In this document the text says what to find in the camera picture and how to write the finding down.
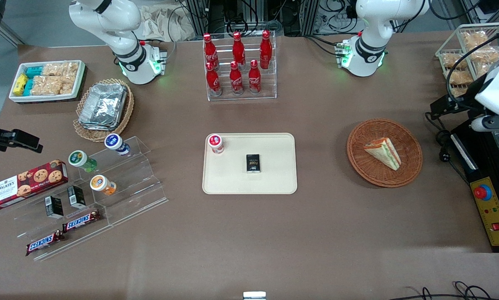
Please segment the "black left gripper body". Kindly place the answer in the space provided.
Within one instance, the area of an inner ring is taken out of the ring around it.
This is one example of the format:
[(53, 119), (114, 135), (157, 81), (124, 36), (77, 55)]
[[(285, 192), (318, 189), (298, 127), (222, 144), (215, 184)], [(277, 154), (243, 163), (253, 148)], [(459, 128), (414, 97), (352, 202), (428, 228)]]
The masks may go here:
[(450, 113), (460, 113), (469, 111), (469, 118), (475, 118), (481, 115), (497, 116), (495, 112), (486, 104), (482, 104), (477, 99), (486, 86), (488, 73), (483, 74), (476, 80), (465, 84), (452, 84), (451, 81), (461, 78), (470, 79), (469, 71), (446, 71), (445, 84), (447, 88), (447, 104), (450, 107)]

